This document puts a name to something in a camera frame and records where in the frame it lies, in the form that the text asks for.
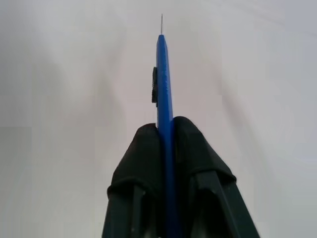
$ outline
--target white background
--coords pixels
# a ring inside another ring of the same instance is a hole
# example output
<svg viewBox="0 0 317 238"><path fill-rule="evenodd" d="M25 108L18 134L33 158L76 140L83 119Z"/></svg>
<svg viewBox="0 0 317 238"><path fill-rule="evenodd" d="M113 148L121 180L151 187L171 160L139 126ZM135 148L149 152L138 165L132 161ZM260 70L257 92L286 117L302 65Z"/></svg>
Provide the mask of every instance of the white background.
<svg viewBox="0 0 317 238"><path fill-rule="evenodd" d="M315 237L316 7L1 0L0 237L101 237L112 173L156 121L161 13L174 115L237 176L262 237Z"/></svg>

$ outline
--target white backdrop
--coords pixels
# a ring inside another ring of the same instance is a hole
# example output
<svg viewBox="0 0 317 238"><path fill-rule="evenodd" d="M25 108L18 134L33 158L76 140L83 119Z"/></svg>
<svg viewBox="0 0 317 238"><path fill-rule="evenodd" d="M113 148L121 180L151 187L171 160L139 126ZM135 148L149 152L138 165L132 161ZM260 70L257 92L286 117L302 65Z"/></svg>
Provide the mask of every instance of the white backdrop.
<svg viewBox="0 0 317 238"><path fill-rule="evenodd" d="M101 237L106 189L169 47L174 115L238 178L265 238L314 237L317 3L1 0L0 237Z"/></svg>

